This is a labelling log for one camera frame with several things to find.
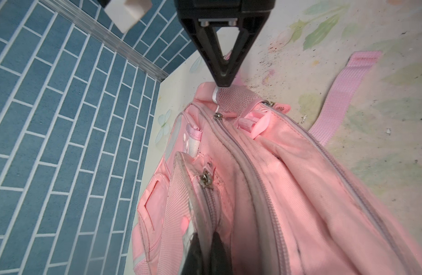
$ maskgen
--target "pink fabric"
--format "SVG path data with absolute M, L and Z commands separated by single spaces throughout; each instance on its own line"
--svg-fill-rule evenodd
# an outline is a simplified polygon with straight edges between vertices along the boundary
M 325 146 L 341 125 L 353 94 L 382 52 L 355 52 L 336 77 L 321 113 L 309 133 Z

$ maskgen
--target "blue tile wall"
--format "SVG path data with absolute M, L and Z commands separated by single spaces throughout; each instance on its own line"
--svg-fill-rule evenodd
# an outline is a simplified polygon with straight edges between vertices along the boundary
M 176 19 L 150 14 L 122 38 Z M 153 60 L 181 38 L 146 37 Z M 0 274 L 124 273 L 159 84 L 38 0 L 0 2 Z
M 96 0 L 72 3 L 169 74 L 196 50 L 179 22 L 174 0 L 153 0 L 152 8 L 126 33 L 120 32 Z

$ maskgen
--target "metal zipper slider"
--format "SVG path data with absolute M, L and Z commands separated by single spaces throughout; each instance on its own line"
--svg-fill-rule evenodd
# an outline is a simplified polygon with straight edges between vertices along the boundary
M 222 119 L 223 118 L 223 115 L 221 113 L 215 113 L 212 117 L 214 119 Z
M 212 186 L 212 177 L 211 174 L 208 172 L 207 169 L 203 170 L 202 175 L 200 175 L 200 185 L 202 185 L 203 187 L 209 188 L 209 189 L 213 189 Z

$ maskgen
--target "backpack zipper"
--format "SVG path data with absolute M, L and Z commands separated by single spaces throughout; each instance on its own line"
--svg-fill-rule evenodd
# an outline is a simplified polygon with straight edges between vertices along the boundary
M 391 249 L 395 252 L 395 254 L 398 256 L 399 260 L 401 261 L 402 265 L 405 267 L 406 272 L 409 273 L 410 269 L 408 268 L 408 265 L 406 264 L 406 261 L 404 257 L 402 256 L 402 253 L 399 249 L 399 247 L 395 244 L 395 241 L 391 234 L 389 233 L 387 227 L 385 226 L 382 219 L 379 217 L 379 215 L 373 211 L 373 209 L 368 205 L 368 202 L 357 192 L 355 186 L 347 179 L 346 174 L 340 168 L 340 166 L 337 164 L 337 162 L 330 156 L 329 153 L 324 149 L 324 147 L 316 140 L 306 129 L 301 127 L 300 124 L 296 123 L 292 118 L 288 117 L 285 114 L 282 114 L 271 107 L 269 102 L 263 102 L 263 104 L 271 109 L 273 112 L 275 112 L 277 115 L 285 119 L 288 123 L 292 124 L 294 128 L 299 131 L 302 135 L 304 135 L 307 140 L 309 140 L 312 145 L 314 145 L 318 151 L 322 154 L 322 156 L 329 161 L 329 163 L 332 165 L 332 167 L 336 170 L 338 173 L 339 178 L 343 182 L 346 189 L 349 191 L 349 193 L 352 195 L 352 197 L 355 199 L 355 201 L 359 204 L 361 209 L 363 209 L 363 212 L 368 217 L 370 222 L 373 224 L 373 226 L 379 231 L 381 236 L 385 239 L 385 241 L 390 245 Z
M 285 240 L 284 240 L 284 237 L 283 237 L 283 233 L 281 232 L 281 229 L 280 229 L 280 226 L 279 226 L 278 217 L 277 217 L 275 211 L 272 209 L 272 201 L 269 197 L 269 194 L 266 192 L 264 184 L 263 184 L 262 180 L 260 179 L 257 170 L 252 165 L 251 160 L 246 155 L 244 150 L 241 148 L 239 143 L 233 138 L 231 133 L 229 133 L 228 129 L 226 128 L 225 124 L 223 123 L 223 121 L 222 121 L 223 114 L 222 113 L 215 113 L 213 115 L 213 119 L 216 121 L 217 125 L 225 133 L 225 135 L 236 145 L 238 150 L 244 156 L 244 158 L 245 158 L 244 161 L 251 166 L 252 171 L 254 172 L 255 177 L 256 177 L 257 181 L 259 182 L 259 185 L 261 186 L 261 188 L 263 190 L 263 194 L 265 195 L 266 200 L 267 200 L 267 208 L 268 208 L 268 211 L 269 211 L 269 215 L 272 219 L 274 238 L 275 238 L 275 241 L 276 241 L 275 245 L 276 245 L 276 249 L 277 249 L 277 253 L 278 253 L 278 264 L 279 264 L 280 274 L 289 275 L 289 274 L 291 274 L 290 265 L 289 265 L 289 256 L 287 254 L 286 244 L 285 244 Z

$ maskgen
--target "pink webbing strap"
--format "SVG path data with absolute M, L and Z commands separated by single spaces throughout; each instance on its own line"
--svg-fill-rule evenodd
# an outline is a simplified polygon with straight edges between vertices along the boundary
M 353 94 L 381 54 L 382 52 L 353 53 L 346 68 L 336 77 L 317 121 L 309 130 L 321 145 L 326 145 L 341 125 Z

